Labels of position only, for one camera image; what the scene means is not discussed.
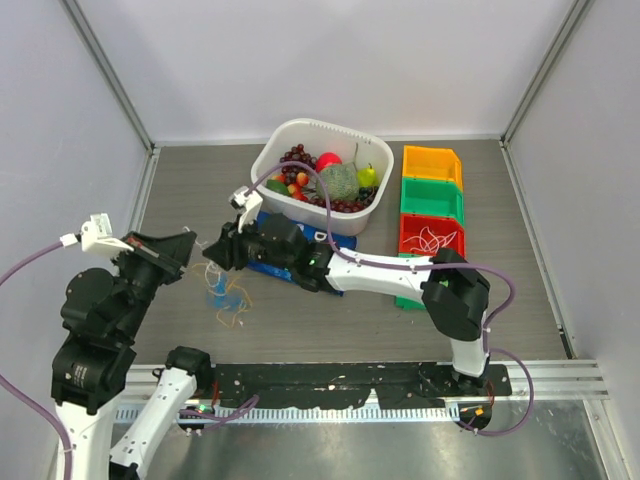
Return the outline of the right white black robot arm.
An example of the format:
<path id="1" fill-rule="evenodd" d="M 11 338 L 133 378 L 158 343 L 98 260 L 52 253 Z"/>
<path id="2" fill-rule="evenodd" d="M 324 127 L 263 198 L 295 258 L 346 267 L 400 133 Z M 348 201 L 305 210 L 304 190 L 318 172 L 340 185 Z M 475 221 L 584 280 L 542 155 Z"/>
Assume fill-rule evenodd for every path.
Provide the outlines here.
<path id="1" fill-rule="evenodd" d="M 223 225 L 219 239 L 203 256 L 225 271 L 260 263 L 288 271 L 310 292 L 364 291 L 404 297 L 424 305 L 436 329 L 451 343 L 451 380 L 457 391 L 472 395 L 488 381 L 488 347 L 483 324 L 490 283 L 457 252 L 443 248 L 433 257 L 385 257 L 335 249 L 329 241 L 305 237 L 282 214 L 262 224 Z"/>

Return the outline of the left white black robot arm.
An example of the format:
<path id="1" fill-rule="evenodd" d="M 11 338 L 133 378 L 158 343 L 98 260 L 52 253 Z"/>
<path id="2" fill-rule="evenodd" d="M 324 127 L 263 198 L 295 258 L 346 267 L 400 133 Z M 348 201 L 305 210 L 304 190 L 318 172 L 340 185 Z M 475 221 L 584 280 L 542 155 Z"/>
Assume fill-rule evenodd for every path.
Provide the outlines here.
<path id="1" fill-rule="evenodd" d="M 81 248 L 109 258 L 116 273 L 91 268 L 68 284 L 61 308 L 68 336 L 52 363 L 52 398 L 64 427 L 65 479 L 143 479 L 162 439 L 189 398 L 213 385 L 209 354 L 170 351 L 155 391 L 117 444 L 112 431 L 135 337 L 157 290 L 181 279 L 196 235 L 154 238 L 130 232 L 117 239 L 85 225 Z"/>

